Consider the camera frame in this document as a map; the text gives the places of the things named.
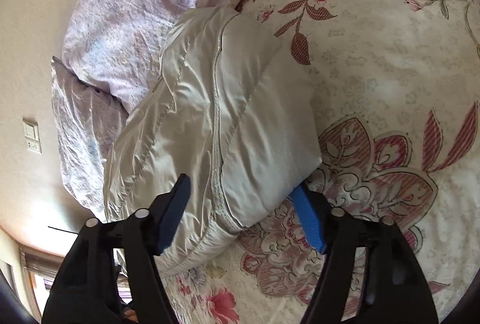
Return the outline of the white wall socket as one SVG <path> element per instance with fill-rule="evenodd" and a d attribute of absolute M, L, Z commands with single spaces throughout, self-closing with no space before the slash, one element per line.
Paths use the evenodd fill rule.
<path fill-rule="evenodd" d="M 41 154 L 41 140 L 38 124 L 26 118 L 23 119 L 22 124 L 27 149 L 30 152 Z"/>

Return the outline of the lilac pillow near wall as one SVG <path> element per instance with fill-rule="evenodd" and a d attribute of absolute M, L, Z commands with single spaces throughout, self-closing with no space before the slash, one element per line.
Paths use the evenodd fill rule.
<path fill-rule="evenodd" d="M 55 56 L 51 60 L 51 80 L 64 188 L 104 222 L 104 165 L 128 114 L 115 97 L 83 83 Z"/>

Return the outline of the floral bed sheet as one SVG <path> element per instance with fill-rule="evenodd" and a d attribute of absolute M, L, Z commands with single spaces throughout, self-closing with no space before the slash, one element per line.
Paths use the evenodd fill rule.
<path fill-rule="evenodd" d="M 392 217 L 440 321 L 479 271 L 479 0 L 242 0 L 316 87 L 309 186 Z"/>

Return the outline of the beige puffer jacket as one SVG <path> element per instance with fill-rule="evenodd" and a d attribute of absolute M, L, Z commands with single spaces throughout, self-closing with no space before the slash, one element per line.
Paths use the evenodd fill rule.
<path fill-rule="evenodd" d="M 198 8 L 168 33 L 160 80 L 131 112 L 104 167 L 106 218 L 169 192 L 191 195 L 164 274 L 209 261 L 320 165 L 314 87 L 281 40 L 232 8 Z"/>

